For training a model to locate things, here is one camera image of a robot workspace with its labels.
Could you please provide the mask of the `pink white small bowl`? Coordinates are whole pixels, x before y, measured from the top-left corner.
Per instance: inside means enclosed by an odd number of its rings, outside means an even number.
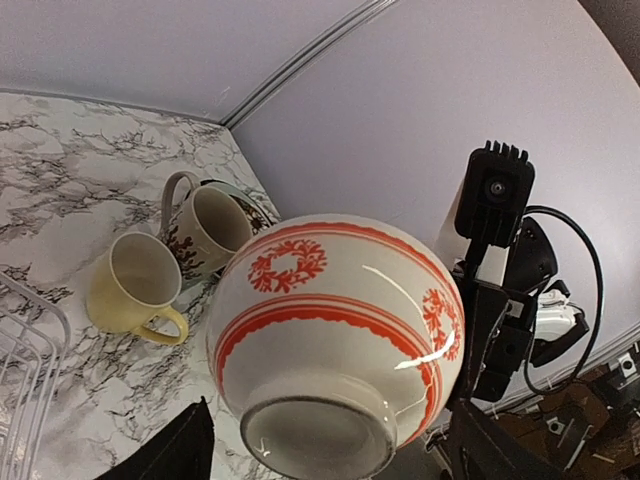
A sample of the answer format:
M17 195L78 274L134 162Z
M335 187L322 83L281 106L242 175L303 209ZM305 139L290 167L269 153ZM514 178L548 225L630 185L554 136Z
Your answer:
M442 412L464 353L443 262L354 215L297 217L253 237L206 320L211 376L244 446L292 479L383 470Z

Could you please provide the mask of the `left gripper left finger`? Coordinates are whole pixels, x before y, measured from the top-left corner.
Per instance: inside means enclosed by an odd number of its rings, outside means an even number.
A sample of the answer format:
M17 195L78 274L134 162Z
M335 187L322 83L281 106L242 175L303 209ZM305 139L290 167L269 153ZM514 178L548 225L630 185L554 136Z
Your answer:
M214 423L204 397L100 479L210 479Z

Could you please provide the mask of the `black rimmed beige plate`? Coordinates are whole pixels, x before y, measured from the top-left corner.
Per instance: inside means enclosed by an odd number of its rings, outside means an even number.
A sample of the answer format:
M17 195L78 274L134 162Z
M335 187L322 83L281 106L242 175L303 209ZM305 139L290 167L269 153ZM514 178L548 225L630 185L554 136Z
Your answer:
M249 222L252 233L257 235L275 224L258 202L233 185L216 179L200 181L201 186L212 186L229 195L242 209Z

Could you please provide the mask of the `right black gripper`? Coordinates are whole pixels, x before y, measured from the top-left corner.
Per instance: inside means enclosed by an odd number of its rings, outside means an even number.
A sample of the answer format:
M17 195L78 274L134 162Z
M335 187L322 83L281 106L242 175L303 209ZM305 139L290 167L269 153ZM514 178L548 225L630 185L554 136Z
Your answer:
M459 274L464 308L464 348L457 396L501 399L526 356L533 338L536 300Z

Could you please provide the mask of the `right aluminium frame post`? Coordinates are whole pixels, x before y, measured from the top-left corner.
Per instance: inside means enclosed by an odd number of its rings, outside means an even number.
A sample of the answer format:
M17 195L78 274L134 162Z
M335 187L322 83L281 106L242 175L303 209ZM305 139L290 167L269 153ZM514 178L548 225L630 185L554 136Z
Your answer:
M244 100L225 115L220 124L234 130L259 110L284 86L293 81L306 68L319 60L340 41L357 29L373 21L397 4L393 0L364 1L357 8L314 37L308 44L291 56L266 80L260 83Z

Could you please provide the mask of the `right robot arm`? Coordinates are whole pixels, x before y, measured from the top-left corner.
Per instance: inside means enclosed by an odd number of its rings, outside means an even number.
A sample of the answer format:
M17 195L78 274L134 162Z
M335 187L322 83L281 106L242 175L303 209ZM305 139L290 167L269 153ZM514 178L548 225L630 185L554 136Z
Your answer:
M500 400L518 370L545 366L590 332L584 310L555 279L557 259L544 230L526 217L500 285L455 276L465 313L459 395Z

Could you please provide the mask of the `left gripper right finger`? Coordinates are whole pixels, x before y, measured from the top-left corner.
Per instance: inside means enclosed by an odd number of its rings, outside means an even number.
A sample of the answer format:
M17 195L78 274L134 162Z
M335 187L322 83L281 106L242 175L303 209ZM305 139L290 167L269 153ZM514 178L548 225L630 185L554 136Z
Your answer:
M469 399L451 403L447 449L453 479L561 479L554 466L522 447Z

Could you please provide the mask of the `yellow mug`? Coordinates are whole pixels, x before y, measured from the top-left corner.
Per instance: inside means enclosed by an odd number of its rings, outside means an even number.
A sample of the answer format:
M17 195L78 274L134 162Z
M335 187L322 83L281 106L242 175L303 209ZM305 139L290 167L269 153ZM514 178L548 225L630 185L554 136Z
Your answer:
M179 345L189 334L188 322L172 307L181 290L181 271L167 246L150 234L129 232L97 263L85 304L101 331Z

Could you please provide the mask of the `green patterned tall mug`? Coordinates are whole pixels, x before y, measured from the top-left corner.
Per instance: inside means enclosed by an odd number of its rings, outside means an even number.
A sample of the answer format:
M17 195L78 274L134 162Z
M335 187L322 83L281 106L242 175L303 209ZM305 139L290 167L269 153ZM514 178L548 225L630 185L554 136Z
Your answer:
M202 185L188 171L169 176L161 197L158 238L179 265L183 289L225 268L252 236L244 211L229 194Z

